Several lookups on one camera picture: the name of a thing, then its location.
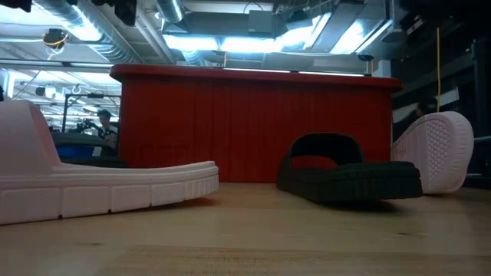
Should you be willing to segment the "black rubber slide sandal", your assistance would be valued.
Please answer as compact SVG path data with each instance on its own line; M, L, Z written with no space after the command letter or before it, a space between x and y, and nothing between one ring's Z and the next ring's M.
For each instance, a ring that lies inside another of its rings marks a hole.
M321 157L335 167L295 168L293 159ZM419 169L407 161L367 163L359 143L341 133L308 133L289 147L276 188L316 203L412 199L423 195Z
M107 168L127 168L117 151L99 136L84 133L51 132L55 148L63 163Z

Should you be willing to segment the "white slide sandal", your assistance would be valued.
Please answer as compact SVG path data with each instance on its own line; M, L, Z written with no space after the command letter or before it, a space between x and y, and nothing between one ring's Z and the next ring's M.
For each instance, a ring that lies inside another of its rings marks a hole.
M0 225L143 209L219 188L213 161L152 169L63 163L32 102L0 102Z

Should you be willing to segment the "pink rubber slide sandal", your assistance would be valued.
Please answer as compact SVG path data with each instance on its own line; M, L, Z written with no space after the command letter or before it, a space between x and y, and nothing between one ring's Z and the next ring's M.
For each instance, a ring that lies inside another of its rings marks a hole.
M473 145L473 128L464 115L430 113L416 119L392 143L391 159L419 169L425 195L447 194L463 185Z

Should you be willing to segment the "red plastic bin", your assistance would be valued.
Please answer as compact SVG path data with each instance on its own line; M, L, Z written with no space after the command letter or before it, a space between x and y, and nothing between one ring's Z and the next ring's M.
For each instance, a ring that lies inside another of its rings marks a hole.
M117 64L120 156L132 168L213 161L223 182L274 182L308 133L353 137L368 162L390 158L399 80Z

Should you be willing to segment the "ceiling light panel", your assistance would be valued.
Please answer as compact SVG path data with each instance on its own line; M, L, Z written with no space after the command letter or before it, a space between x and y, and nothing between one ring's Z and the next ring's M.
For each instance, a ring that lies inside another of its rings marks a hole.
M180 51L227 51L233 53L280 52L282 44L273 38L163 36L167 46Z

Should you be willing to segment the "grey ceiling unit box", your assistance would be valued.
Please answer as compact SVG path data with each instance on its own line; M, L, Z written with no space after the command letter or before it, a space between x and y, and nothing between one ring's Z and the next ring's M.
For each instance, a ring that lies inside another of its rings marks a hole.
M250 33L271 33L273 14L270 11L250 10L249 11L249 32Z

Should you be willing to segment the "person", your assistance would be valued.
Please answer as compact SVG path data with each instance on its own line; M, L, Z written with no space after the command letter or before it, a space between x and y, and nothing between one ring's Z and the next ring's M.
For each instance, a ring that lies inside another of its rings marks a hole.
M110 123L111 113L107 110L100 110L97 113L101 128L97 131L97 135L103 139L112 149L117 148L118 128Z

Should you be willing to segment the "silver spiral ceiling duct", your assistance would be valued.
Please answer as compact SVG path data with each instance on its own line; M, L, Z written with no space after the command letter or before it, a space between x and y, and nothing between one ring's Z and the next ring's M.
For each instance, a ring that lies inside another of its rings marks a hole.
M110 63L143 63L143 58L90 0L35 0L35 6Z

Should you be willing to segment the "black metal rack frame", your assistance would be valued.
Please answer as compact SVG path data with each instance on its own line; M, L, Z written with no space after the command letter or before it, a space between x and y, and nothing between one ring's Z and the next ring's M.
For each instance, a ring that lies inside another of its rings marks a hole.
M116 115L112 116L112 121L119 121L120 103L121 95L109 95L109 94L99 94L99 93L88 93L88 94L66 94L64 101L64 111L62 115L62 127L61 131L67 131L67 119L77 119L82 123L85 120L95 120L98 118L97 111L112 108L115 109ZM81 111L85 112L85 115L69 114L68 110L75 106Z

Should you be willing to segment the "white wall beam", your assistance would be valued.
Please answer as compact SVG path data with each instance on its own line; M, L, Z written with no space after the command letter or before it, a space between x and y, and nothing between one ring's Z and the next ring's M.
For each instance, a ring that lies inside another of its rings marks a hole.
M440 96L440 106L453 105L454 102L457 102L460 99L459 89L456 87L453 90L448 90L447 92L441 94ZM417 103L412 103L403 107L399 107L393 110L392 119L393 122L399 122L407 115L409 115L412 111L416 110Z

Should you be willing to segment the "black steel post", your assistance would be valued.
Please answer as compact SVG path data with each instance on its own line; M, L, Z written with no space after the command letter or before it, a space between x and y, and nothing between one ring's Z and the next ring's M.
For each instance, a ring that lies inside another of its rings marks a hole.
M482 174L491 176L491 37L481 35L473 42L476 134Z

